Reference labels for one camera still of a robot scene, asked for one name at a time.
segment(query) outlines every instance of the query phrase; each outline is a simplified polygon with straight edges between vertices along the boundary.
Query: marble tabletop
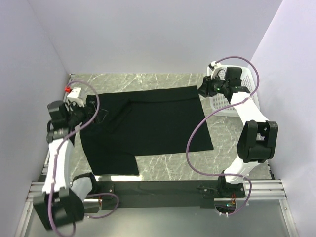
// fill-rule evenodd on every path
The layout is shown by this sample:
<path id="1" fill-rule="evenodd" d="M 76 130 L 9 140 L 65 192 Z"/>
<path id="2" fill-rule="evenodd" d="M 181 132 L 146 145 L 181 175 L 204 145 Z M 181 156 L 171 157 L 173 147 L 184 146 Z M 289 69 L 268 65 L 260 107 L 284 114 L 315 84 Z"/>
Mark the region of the marble tabletop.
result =
<path id="1" fill-rule="evenodd" d="M 202 84 L 204 74 L 76 74 L 71 80 L 90 83 L 98 93 L 174 88 Z M 86 91 L 86 86 L 75 84 Z M 212 112 L 209 98 L 200 97 L 205 115 Z M 237 142 L 243 125 L 240 118 L 212 116 L 207 126 L 214 145 L 213 151 L 193 152 L 193 166 L 206 173 L 221 173 L 237 156 Z M 91 172 L 83 152 L 80 134 L 76 135 L 75 148 L 70 160 L 71 178 Z M 136 157 L 140 176 L 98 176 L 99 180 L 206 180 L 217 179 L 199 175 L 187 165 L 185 153 Z M 250 172 L 251 179 L 271 179 L 268 163 L 265 162 Z"/>

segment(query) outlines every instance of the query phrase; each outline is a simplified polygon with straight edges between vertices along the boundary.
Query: folded black fabric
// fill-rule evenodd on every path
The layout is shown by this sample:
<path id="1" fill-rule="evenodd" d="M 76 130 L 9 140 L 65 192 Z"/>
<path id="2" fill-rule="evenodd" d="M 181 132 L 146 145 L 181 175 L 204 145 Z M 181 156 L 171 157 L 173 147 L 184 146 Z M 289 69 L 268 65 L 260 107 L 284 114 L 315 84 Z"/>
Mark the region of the folded black fabric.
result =
<path id="1" fill-rule="evenodd" d="M 80 132 L 83 150 L 95 175 L 139 175 L 135 156 L 183 153 L 205 118 L 196 86 L 100 94 L 107 116 Z M 96 102 L 87 96 L 86 104 Z M 213 150 L 206 123 L 190 151 Z"/>

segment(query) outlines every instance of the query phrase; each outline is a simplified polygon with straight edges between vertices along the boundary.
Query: purple cable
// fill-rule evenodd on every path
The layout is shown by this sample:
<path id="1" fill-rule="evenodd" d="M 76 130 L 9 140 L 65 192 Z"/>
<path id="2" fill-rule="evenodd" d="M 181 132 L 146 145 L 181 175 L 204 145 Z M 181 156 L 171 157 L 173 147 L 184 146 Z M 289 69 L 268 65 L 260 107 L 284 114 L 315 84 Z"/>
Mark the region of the purple cable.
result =
<path id="1" fill-rule="evenodd" d="M 222 58 L 222 59 L 216 61 L 216 63 L 222 62 L 222 61 L 224 61 L 224 60 L 226 60 L 226 59 L 230 59 L 230 58 L 237 58 L 237 59 L 241 59 L 241 60 L 247 62 L 247 63 L 253 68 L 253 70 L 255 71 L 256 76 L 257 76 L 257 86 L 256 86 L 256 88 L 250 93 L 250 96 L 252 96 L 252 95 L 253 95 L 254 93 L 256 93 L 256 91 L 258 90 L 259 82 L 260 82 L 259 73 L 258 73 L 256 67 L 255 67 L 250 61 L 248 61 L 247 59 L 245 59 L 245 58 L 243 58 L 243 57 L 239 57 L 239 56 L 230 56 L 230 57 Z M 189 159 L 189 148 L 190 148 L 190 144 L 191 144 L 191 141 L 192 141 L 194 135 L 196 134 L 196 132 L 198 131 L 198 129 L 206 122 L 206 120 L 208 120 L 212 115 L 216 114 L 217 112 L 219 112 L 219 111 L 221 111 L 221 110 L 228 109 L 228 108 L 230 108 L 230 107 L 243 104 L 244 102 L 246 102 L 246 101 L 250 98 L 250 96 L 249 96 L 248 98 L 245 98 L 245 99 L 244 99 L 243 101 L 241 101 L 241 102 L 238 102 L 238 103 L 235 103 L 235 104 L 232 104 L 232 105 L 227 105 L 227 106 L 224 106 L 224 107 L 222 107 L 222 108 L 219 108 L 219 109 L 213 111 L 213 112 L 212 112 L 211 114 L 209 114 L 208 116 L 206 116 L 206 117 L 197 125 L 197 127 L 194 129 L 194 131 L 192 132 L 192 134 L 191 134 L 191 136 L 190 136 L 190 138 L 189 138 L 189 140 L 188 140 L 187 149 L 186 149 L 186 157 L 187 157 L 188 165 L 189 165 L 189 167 L 190 167 L 192 170 L 194 170 L 196 173 L 201 174 L 201 175 L 205 175 L 205 176 L 236 176 L 236 177 L 241 177 L 241 178 L 243 178 L 244 180 L 247 180 L 247 181 L 249 182 L 249 192 L 248 192 L 248 195 L 247 195 L 247 198 L 246 198 L 245 202 L 241 205 L 241 207 L 240 207 L 239 209 L 237 209 L 237 210 L 234 211 L 233 213 L 229 213 L 228 215 L 236 214 L 236 213 L 239 212 L 244 206 L 246 206 L 247 202 L 249 201 L 250 194 L 251 194 L 251 189 L 252 189 L 252 183 L 251 183 L 250 179 L 248 179 L 247 177 L 242 176 L 241 174 L 208 174 L 208 173 L 204 173 L 204 172 L 201 172 L 201 171 L 195 169 L 195 168 L 193 167 L 193 165 L 191 164 L 190 159 Z"/>
<path id="2" fill-rule="evenodd" d="M 87 82 L 84 82 L 84 81 L 78 81 L 78 80 L 74 80 L 72 82 L 70 82 L 67 86 L 70 86 L 71 84 L 73 83 L 81 83 L 81 84 L 85 84 L 86 86 L 88 86 L 92 91 L 93 93 L 95 94 L 96 96 L 96 100 L 97 100 L 97 108 L 95 109 L 95 113 L 94 115 L 89 119 L 88 122 L 86 122 L 85 124 L 83 124 L 82 126 L 79 127 L 79 129 L 76 131 L 72 131 L 71 133 L 69 133 L 65 138 L 64 140 L 60 143 L 60 145 L 58 146 L 57 150 L 56 150 L 56 154 L 55 154 L 55 158 L 54 158 L 54 169 L 53 169 L 53 182 L 51 183 L 51 189 L 50 189 L 50 193 L 49 193 L 49 196 L 48 196 L 48 218 L 49 218 L 49 223 L 52 227 L 52 229 L 56 232 L 57 235 L 59 235 L 60 237 L 73 237 L 75 235 L 75 232 L 76 232 L 76 224 L 73 223 L 74 225 L 74 229 L 73 229 L 73 232 L 69 235 L 69 236 L 66 236 L 66 235 L 63 235 L 62 233 L 59 232 L 59 230 L 57 229 L 55 223 L 54 223 L 54 219 L 53 219 L 53 215 L 52 215 L 52 201 L 53 201 L 53 193 L 54 193 L 54 187 L 55 187 L 55 179 L 56 179 L 56 172 L 57 172 L 57 158 L 58 158 L 58 154 L 59 154 L 59 151 L 61 149 L 61 147 L 63 146 L 63 144 L 72 136 L 74 136 L 77 132 L 83 130 L 84 128 L 86 128 L 89 124 L 91 124 L 93 122 L 93 120 L 95 119 L 95 117 L 97 116 L 98 112 L 99 112 L 99 109 L 100 109 L 100 99 L 99 99 L 99 96 L 98 96 L 98 93 L 97 91 Z M 103 217 L 105 216 L 109 216 L 110 214 L 112 214 L 116 209 L 117 209 L 117 206 L 119 205 L 119 198 L 118 196 L 114 195 L 114 194 L 96 194 L 96 196 L 99 196 L 99 195 L 112 195 L 114 196 L 116 199 L 117 199 L 117 205 L 115 207 L 115 209 L 113 211 L 111 211 L 109 214 L 107 215 L 104 215 Z"/>
<path id="3" fill-rule="evenodd" d="M 116 203 L 115 207 L 113 208 L 113 210 L 110 211 L 109 213 L 103 215 L 103 216 L 89 216 L 89 215 L 85 214 L 86 217 L 88 217 L 90 219 L 101 219 L 101 218 L 107 217 L 107 216 L 111 215 L 113 212 L 115 212 L 115 210 L 119 207 L 119 198 L 117 195 L 112 194 L 112 193 L 101 193 L 101 194 L 90 194 L 90 195 L 88 195 L 88 197 L 91 198 L 91 197 L 95 197 L 95 196 L 104 196 L 104 195 L 113 196 L 116 198 L 117 203 Z"/>

